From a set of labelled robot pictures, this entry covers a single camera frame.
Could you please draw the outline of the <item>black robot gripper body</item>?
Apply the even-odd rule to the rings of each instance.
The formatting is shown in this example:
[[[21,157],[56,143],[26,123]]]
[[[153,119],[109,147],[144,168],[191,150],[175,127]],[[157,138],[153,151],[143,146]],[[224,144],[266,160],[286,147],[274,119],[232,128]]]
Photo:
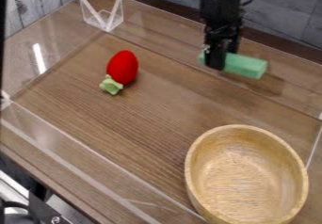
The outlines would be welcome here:
[[[239,35],[242,0],[200,0],[200,17],[204,20],[204,39],[228,39]]]

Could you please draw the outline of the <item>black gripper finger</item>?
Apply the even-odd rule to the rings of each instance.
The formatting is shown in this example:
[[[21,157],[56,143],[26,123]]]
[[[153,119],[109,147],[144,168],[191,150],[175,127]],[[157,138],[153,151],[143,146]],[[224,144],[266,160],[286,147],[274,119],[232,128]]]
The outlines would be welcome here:
[[[220,71],[225,64],[225,41],[207,37],[204,40],[204,64],[207,67]]]
[[[242,37],[239,35],[231,35],[228,37],[228,45],[227,50],[229,53],[236,54],[239,50],[239,44],[240,44]]]

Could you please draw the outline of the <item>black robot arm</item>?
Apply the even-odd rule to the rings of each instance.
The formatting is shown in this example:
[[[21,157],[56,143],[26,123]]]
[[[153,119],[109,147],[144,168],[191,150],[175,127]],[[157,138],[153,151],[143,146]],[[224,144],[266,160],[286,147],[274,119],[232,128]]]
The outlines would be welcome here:
[[[200,0],[199,12],[204,21],[204,65],[217,71],[225,67],[228,53],[239,48],[244,6],[252,0]]]

